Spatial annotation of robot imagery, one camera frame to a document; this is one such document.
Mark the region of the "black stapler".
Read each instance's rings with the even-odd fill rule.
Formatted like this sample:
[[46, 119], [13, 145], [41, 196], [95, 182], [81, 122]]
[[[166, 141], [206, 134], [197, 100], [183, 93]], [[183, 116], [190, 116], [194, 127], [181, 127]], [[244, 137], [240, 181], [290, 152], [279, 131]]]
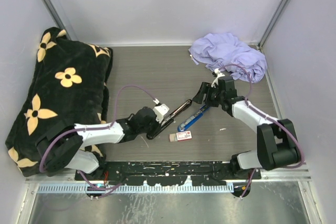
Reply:
[[187, 108], [189, 108], [192, 105], [192, 100], [188, 99], [183, 104], [181, 104], [178, 108], [176, 108], [173, 112], [171, 112], [168, 116], [164, 118], [160, 126], [153, 131], [152, 133], [148, 133], [146, 135], [146, 138], [148, 140], [152, 140], [155, 137], [157, 137], [163, 130], [165, 130], [171, 123], [174, 122], [174, 119], [181, 114], [183, 111], [185, 111]]

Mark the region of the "red white staple box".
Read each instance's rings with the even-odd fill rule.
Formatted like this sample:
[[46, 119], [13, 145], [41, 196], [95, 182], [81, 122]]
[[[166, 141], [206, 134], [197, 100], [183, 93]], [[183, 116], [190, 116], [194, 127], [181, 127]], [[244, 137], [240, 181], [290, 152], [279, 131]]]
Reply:
[[192, 139], [191, 131], [177, 132], [175, 134], [169, 135], [170, 142], [182, 142], [182, 141], [188, 141], [191, 139]]

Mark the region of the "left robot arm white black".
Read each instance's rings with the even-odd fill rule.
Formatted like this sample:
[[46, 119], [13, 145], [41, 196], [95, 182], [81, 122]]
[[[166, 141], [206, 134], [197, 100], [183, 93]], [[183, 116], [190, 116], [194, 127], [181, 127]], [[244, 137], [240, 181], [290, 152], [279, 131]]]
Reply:
[[105, 167], [85, 148], [128, 142], [140, 134], [153, 133], [168, 111], [169, 108], [160, 103], [154, 108], [145, 106], [136, 114], [112, 123], [84, 125], [62, 120], [36, 141], [41, 155], [39, 170], [50, 176], [64, 168], [80, 170], [93, 180], [99, 180], [105, 174]]

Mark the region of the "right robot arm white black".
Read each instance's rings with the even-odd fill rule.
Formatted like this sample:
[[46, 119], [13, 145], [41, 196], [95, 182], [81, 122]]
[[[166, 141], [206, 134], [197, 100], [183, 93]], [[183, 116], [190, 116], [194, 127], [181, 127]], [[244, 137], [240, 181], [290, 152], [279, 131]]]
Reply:
[[249, 169], [273, 170], [293, 168], [303, 162], [293, 123], [277, 119], [256, 108], [244, 96], [238, 95], [231, 77], [220, 77], [214, 83], [202, 82], [193, 102], [209, 107], [222, 107], [231, 117], [244, 122], [256, 133], [254, 151], [238, 153], [230, 160], [230, 172], [241, 179]]

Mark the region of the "blue stapler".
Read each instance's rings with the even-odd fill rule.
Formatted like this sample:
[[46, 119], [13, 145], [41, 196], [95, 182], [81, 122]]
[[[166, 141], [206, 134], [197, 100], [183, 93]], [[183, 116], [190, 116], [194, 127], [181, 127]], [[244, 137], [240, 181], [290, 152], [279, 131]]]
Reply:
[[196, 121], [198, 121], [204, 113], [209, 109], [208, 105], [202, 106], [198, 111], [196, 111], [193, 115], [191, 115], [188, 119], [186, 119], [183, 123], [181, 123], [177, 130], [179, 132], [183, 132], [188, 130]]

